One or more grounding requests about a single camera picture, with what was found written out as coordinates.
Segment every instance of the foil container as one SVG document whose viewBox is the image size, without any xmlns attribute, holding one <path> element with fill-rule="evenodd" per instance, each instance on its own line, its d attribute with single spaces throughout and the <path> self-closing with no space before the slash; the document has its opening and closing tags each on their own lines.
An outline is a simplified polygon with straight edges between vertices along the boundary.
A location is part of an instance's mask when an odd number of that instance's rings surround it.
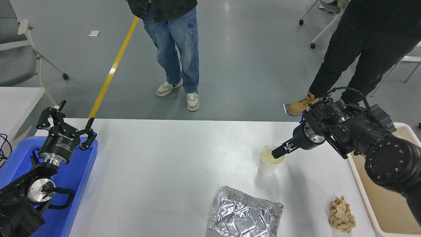
<svg viewBox="0 0 421 237">
<path fill-rule="evenodd" d="M 208 228 L 225 237 L 276 237 L 284 206 L 224 186 L 209 212 Z"/>
</svg>

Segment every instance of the tan boot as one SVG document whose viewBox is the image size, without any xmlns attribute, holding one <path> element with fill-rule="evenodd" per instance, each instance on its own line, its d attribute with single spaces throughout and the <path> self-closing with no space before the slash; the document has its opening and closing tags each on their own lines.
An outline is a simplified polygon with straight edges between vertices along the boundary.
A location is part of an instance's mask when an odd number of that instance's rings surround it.
<svg viewBox="0 0 421 237">
<path fill-rule="evenodd" d="M 294 102 L 288 106 L 287 111 L 292 115 L 301 115 L 304 110 L 309 108 L 309 104 L 314 104 L 321 98 L 315 98 L 310 91 L 307 91 L 307 97 L 304 99 Z"/>
</svg>

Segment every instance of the paper cup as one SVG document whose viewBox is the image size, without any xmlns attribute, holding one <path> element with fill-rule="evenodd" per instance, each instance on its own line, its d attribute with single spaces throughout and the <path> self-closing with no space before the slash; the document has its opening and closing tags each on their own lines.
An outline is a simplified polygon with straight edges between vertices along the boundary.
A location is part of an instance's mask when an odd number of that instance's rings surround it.
<svg viewBox="0 0 421 237">
<path fill-rule="evenodd" d="M 278 159 L 273 158 L 272 151 L 276 149 L 275 145 L 266 145 L 259 152 L 259 172 L 263 175 L 269 176 L 278 168 L 285 160 L 285 155 L 279 157 Z"/>
</svg>

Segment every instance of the gray cushion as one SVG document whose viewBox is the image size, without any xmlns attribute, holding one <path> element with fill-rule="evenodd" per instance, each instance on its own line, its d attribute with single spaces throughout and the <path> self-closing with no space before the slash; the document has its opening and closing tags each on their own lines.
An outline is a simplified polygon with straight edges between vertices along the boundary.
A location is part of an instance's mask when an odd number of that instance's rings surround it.
<svg viewBox="0 0 421 237">
<path fill-rule="evenodd" d="M 0 0 L 0 18 L 16 19 L 16 13 L 9 0 Z"/>
<path fill-rule="evenodd" d="M 0 18 L 0 44 L 27 40 L 25 35 L 18 35 L 18 29 L 19 23 L 16 19 Z"/>
<path fill-rule="evenodd" d="M 0 86 L 14 86 L 35 76 L 37 54 L 32 46 L 0 51 Z"/>
</svg>

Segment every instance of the robotic arm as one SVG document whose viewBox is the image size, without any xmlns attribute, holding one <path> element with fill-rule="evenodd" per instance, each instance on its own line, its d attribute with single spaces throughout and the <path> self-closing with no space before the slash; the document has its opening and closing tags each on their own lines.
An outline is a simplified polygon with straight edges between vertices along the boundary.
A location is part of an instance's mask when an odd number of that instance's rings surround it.
<svg viewBox="0 0 421 237">
<path fill-rule="evenodd" d="M 326 140 L 342 158 L 354 152 L 365 157 L 365 170 L 377 185 L 400 193 L 418 224 L 421 226 L 421 148 L 407 140 L 395 137 L 390 116 L 378 105 L 365 108 L 333 102 L 328 94 L 338 89 L 359 92 L 349 87 L 333 88 L 308 111 L 294 131 L 293 138 L 272 151 L 274 158 L 305 150 Z"/>
<path fill-rule="evenodd" d="M 91 126 L 94 118 L 89 119 L 85 129 L 78 131 L 66 124 L 65 115 L 61 112 L 63 100 L 59 108 L 46 108 L 38 121 L 37 129 L 48 130 L 48 137 L 38 156 L 32 151 L 32 169 L 0 189 L 0 237 L 27 237 L 39 229 L 45 220 L 43 213 L 48 209 L 64 209 L 71 205 L 75 192 L 55 186 L 51 177 L 58 173 L 59 165 L 68 164 L 76 149 L 88 149 L 95 140 L 96 133 Z M 53 118 L 51 129 L 48 122 Z M 80 142 L 80 135 L 88 134 L 85 142 Z M 69 195 L 63 205 L 52 205 L 55 193 Z"/>
</svg>

